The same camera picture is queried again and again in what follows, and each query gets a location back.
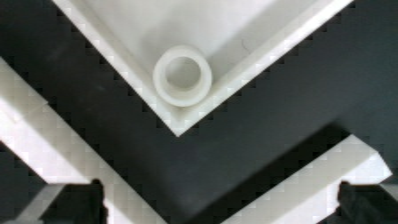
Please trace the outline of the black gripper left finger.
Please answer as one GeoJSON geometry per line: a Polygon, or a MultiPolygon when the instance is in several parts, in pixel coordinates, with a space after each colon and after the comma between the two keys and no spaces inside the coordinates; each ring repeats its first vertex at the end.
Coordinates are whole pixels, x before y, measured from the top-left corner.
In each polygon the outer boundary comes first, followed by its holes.
{"type": "Polygon", "coordinates": [[[106,224],[104,187],[88,184],[49,184],[38,191],[12,224],[106,224]]]}

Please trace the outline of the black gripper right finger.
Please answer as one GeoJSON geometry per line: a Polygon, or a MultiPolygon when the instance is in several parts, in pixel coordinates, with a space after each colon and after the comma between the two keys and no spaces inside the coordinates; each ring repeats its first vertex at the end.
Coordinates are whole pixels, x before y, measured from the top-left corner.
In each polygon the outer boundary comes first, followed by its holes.
{"type": "Polygon", "coordinates": [[[398,181],[339,184],[339,224],[398,224],[398,181]]]}

